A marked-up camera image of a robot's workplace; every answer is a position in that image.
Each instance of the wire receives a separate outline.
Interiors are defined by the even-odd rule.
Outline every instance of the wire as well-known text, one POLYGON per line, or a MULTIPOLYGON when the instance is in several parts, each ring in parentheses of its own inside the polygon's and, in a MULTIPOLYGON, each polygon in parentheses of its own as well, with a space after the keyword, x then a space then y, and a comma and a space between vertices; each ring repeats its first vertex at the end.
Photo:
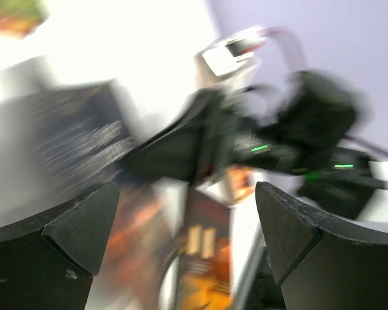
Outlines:
POLYGON ((289 71, 295 72, 307 68, 303 47, 297 36, 291 31, 280 27, 268 27, 263 29, 261 34, 276 40, 289 71))
POLYGON ((356 144, 360 145, 361 147, 371 149, 372 151, 377 152, 377 153, 385 156, 386 158, 388 158, 388 150, 381 149, 380 147, 377 147, 377 146, 371 144, 370 142, 365 141, 364 139, 356 138, 356 137, 352 137, 352 136, 345 136, 344 139, 348 140, 348 141, 353 141, 356 144))
POLYGON ((280 98, 282 97, 282 92, 278 88, 276 88, 270 84, 263 84, 263 83, 253 84, 253 85, 244 87, 241 90, 241 92, 242 93, 256 92, 256 93, 258 93, 258 95, 263 97, 264 109, 263 109, 263 111, 260 111, 261 114, 267 114, 267 113, 273 114, 274 111, 268 103, 272 101, 272 97, 280 97, 280 98))

